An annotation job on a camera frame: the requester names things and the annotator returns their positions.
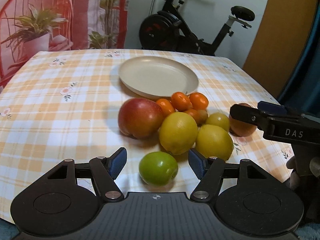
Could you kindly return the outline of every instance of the plant pot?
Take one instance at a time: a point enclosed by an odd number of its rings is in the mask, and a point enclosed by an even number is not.
[[[39,38],[23,43],[23,48],[28,58],[31,58],[39,51],[49,51],[49,40],[50,34],[47,33]]]

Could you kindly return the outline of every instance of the orange door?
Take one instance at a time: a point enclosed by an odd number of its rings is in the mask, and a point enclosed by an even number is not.
[[[317,0],[268,0],[243,70],[274,97],[300,58],[316,7]]]

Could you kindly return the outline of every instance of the table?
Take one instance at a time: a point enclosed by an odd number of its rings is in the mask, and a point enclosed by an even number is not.
[[[125,147],[128,161],[116,183],[128,191],[185,191],[191,194],[199,180],[179,155],[179,172],[162,188],[145,185],[138,174],[140,159],[159,150],[157,136],[135,140],[121,135],[117,126],[122,103],[136,94],[118,77],[118,67],[138,56],[160,56],[181,62],[199,78],[198,92],[210,101],[208,112],[228,114],[235,103],[253,107],[261,100],[276,100],[255,80],[227,58],[147,50],[75,50],[39,52],[12,78],[0,94],[0,217],[12,222],[13,198],[42,174],[64,159],[88,162],[97,156],[109,157]],[[235,138],[229,159],[239,163],[248,158],[281,182],[290,176],[286,161],[293,156],[289,144],[267,141],[256,131]],[[235,181],[228,180],[223,187]],[[78,184],[92,190],[91,184]]]

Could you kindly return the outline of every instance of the white wall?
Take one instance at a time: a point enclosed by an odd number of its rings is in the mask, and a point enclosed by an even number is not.
[[[227,57],[242,67],[254,38],[257,34],[268,0],[184,0],[180,13],[190,29],[198,38],[204,38],[212,43],[220,28],[231,14],[231,7],[241,5],[251,9],[256,18],[250,24],[251,29],[244,29],[239,23],[234,23],[232,37],[227,36],[216,51],[216,56]],[[128,34],[126,48],[140,48],[138,31],[140,23],[148,15],[151,0],[130,0],[128,15]],[[161,10],[163,0],[156,0],[153,12]]]
[[[152,0],[129,0],[128,25],[125,37],[125,49],[141,49],[139,28],[143,20],[148,17]]]

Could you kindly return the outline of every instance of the green apple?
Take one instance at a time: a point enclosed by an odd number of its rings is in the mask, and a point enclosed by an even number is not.
[[[139,163],[139,174],[143,181],[152,186],[164,186],[176,177],[178,163],[165,152],[151,152]]]

